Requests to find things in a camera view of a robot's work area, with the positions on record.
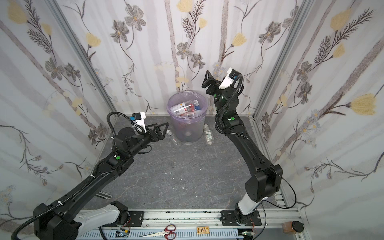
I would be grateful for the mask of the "clear bottle white cap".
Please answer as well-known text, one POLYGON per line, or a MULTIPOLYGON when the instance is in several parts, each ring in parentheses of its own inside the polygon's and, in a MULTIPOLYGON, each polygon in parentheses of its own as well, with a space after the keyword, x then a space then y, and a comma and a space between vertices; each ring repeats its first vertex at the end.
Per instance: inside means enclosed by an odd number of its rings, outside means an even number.
POLYGON ((167 130, 167 136, 168 136, 169 140, 171 141, 171 143, 176 148, 180 148, 181 147, 181 144, 180 144, 179 140, 177 139, 176 135, 171 130, 167 130))

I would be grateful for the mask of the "red-cap clear bottle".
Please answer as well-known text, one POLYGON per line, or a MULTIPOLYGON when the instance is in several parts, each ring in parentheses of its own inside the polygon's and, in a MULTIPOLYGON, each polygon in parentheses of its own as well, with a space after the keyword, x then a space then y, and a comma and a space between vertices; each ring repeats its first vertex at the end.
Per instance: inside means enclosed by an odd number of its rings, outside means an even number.
POLYGON ((189 105, 181 111, 181 117, 194 117, 201 111, 199 105, 189 105))

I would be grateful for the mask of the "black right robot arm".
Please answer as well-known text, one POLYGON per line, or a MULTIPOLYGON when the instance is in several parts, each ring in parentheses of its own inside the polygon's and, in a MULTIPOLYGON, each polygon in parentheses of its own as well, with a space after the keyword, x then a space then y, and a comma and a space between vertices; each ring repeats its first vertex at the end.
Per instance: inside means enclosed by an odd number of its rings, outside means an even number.
POLYGON ((284 181, 283 169, 280 165, 274 165, 261 152, 237 113, 239 96, 244 89, 243 75, 229 69, 227 75, 219 81, 206 71, 202 88, 214 97, 215 129, 236 146, 251 174, 245 183, 244 197, 235 205, 234 210, 222 211, 220 220, 223 226, 260 226, 262 223, 258 219, 260 214, 257 207, 280 190, 281 182, 284 181))

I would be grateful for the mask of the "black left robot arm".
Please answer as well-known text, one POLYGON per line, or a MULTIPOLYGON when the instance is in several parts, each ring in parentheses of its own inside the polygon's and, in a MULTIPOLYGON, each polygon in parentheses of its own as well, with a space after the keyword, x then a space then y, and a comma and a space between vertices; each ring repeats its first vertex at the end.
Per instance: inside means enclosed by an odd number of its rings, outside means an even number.
POLYGON ((18 234, 28 225, 34 225, 34 234, 41 240, 74 240, 80 235, 84 224, 75 217, 83 207, 110 182, 120 177, 150 143, 165 138, 169 123, 146 126, 140 113, 132 116, 110 112, 107 123, 112 132, 112 151, 100 160, 92 173, 66 195, 50 205, 40 204, 33 217, 18 226, 11 235, 17 240, 18 234))

